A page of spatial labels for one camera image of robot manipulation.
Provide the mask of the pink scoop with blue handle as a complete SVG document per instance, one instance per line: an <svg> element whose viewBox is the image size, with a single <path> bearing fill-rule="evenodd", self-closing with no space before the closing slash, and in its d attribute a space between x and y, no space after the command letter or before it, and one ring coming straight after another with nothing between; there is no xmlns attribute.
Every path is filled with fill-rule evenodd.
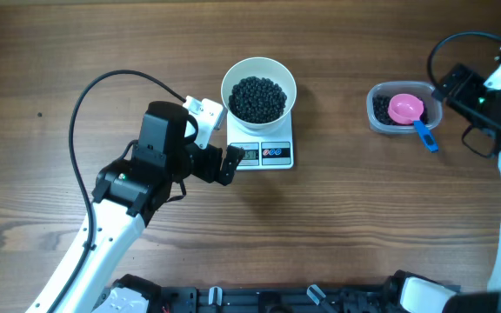
<svg viewBox="0 0 501 313"><path fill-rule="evenodd" d="M422 140L425 148L431 153L438 152L438 144L430 130L421 121L424 113L424 103L411 94L397 94L391 98L388 115L400 124L412 124Z"/></svg>

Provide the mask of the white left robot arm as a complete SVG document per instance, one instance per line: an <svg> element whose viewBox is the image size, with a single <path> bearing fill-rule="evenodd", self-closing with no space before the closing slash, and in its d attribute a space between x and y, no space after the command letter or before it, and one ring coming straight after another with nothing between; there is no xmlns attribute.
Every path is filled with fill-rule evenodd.
<svg viewBox="0 0 501 313"><path fill-rule="evenodd" d="M244 152L210 145L227 109L209 99L149 104L130 159L120 157L97 175L91 210L31 312L89 312L129 247L154 213L173 201L173 184L190 176L228 185Z"/></svg>

